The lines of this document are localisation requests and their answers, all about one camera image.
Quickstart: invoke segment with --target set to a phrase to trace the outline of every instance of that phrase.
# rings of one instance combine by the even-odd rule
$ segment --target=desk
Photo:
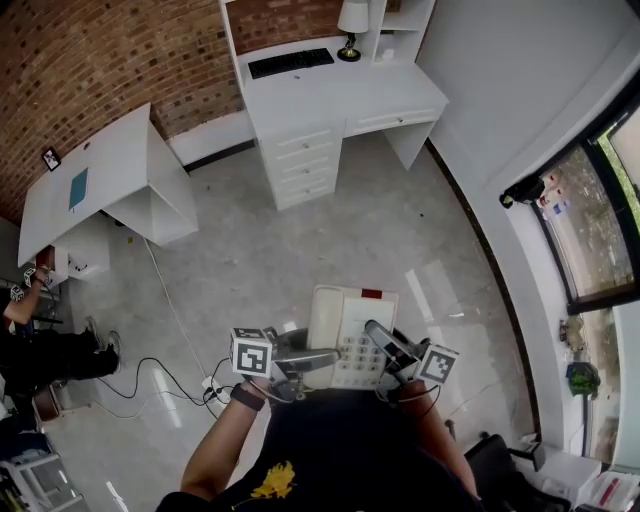
[[[18,266],[53,245],[57,282],[107,270],[108,219],[100,210],[158,245],[198,230],[189,176],[149,121],[150,108],[90,137],[29,189]],[[69,209],[71,182],[84,169],[86,196]]]
[[[372,1],[363,57],[343,62],[336,53],[344,37],[236,55],[227,13],[231,1],[220,0],[227,39],[278,210],[335,191],[344,137],[382,130],[404,167],[411,167],[448,103],[414,63],[433,2],[407,2],[420,12],[415,18],[419,27],[402,32],[407,35],[402,41],[412,48],[403,47],[402,59],[384,62],[376,58],[379,32],[397,16],[385,14],[385,0]],[[327,48],[335,62],[256,80],[249,71],[252,61],[317,48]]]

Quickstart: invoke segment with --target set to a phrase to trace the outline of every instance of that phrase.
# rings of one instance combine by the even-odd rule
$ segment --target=concrete floor
[[[316,284],[400,293],[396,326],[461,353],[438,409],[456,422],[463,447],[480,431],[507,443],[533,430],[515,337],[495,280],[460,204],[423,150],[407,173],[381,134],[344,141],[335,195],[278,213],[257,149],[191,174],[200,232],[171,247],[153,246],[177,314],[204,369],[226,357],[229,328],[308,325]],[[111,271],[73,281],[76,329],[93,315],[103,334],[116,329],[123,367],[108,381],[133,391],[138,361],[160,359],[193,396],[202,373],[174,317],[143,240],[111,229]],[[224,363],[223,383],[238,379]],[[70,383],[77,403],[46,431],[68,476],[93,512],[152,511],[178,488],[182,471],[213,418],[179,393],[154,362],[125,400],[100,382]],[[263,410],[237,476],[252,464],[268,421]]]

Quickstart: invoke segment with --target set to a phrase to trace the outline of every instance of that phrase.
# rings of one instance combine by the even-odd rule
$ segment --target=yellow flower graphic
[[[231,509],[235,510],[236,507],[251,500],[268,500],[273,497],[285,498],[293,489],[294,484],[292,484],[291,481],[295,475],[291,462],[286,461],[284,466],[282,464],[276,464],[267,472],[267,476],[264,482],[262,482],[262,485],[253,490],[251,498],[234,505]]]

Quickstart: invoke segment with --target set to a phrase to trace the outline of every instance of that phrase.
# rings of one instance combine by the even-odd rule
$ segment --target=keyboard
[[[249,63],[249,71],[254,79],[285,73],[294,69],[312,68],[324,64],[333,64],[334,60],[326,48],[287,53],[277,57],[256,60]]]

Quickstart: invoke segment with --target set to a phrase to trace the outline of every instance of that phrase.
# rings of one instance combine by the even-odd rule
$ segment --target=lamp base
[[[349,32],[347,42],[344,48],[338,50],[338,58],[345,62],[357,62],[362,55],[353,46],[356,44],[356,36],[353,32]]]

